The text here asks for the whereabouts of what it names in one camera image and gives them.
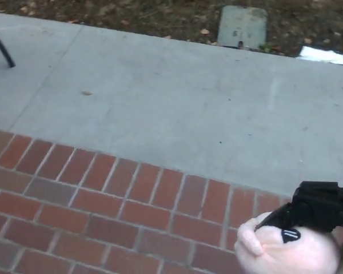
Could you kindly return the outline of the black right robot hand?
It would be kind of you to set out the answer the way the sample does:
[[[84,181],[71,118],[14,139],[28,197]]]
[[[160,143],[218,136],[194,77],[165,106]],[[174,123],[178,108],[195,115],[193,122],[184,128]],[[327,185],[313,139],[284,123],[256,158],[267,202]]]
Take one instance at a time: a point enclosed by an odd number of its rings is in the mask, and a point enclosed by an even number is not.
[[[337,182],[303,181],[292,200],[268,214],[254,230],[267,225],[280,229],[308,227],[320,232],[343,227],[343,187]]]

